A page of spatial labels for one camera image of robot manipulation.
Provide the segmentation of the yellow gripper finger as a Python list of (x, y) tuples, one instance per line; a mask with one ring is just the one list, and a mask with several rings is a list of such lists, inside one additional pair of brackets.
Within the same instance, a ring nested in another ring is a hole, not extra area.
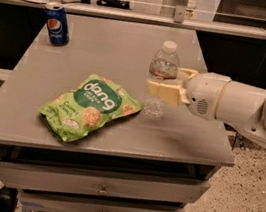
[(161, 99), (172, 106), (179, 106), (181, 104), (189, 105), (190, 100), (187, 97), (187, 92), (181, 80), (146, 80), (147, 89), (151, 95)]
[(184, 83), (188, 82), (193, 77), (196, 77), (198, 72), (194, 69), (180, 68), (176, 78)]

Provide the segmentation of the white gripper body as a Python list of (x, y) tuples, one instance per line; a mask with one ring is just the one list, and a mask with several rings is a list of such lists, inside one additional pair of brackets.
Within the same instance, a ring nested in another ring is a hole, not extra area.
[(202, 119), (215, 120), (219, 99), (231, 81), (229, 76), (212, 72), (190, 79), (186, 89), (190, 112)]

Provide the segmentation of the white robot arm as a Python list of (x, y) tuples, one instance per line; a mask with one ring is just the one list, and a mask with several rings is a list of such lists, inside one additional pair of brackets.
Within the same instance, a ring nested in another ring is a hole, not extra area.
[(197, 117), (220, 120), (237, 133), (266, 148), (266, 90), (218, 73), (199, 74), (181, 69), (175, 79), (147, 80), (151, 95), (179, 106)]

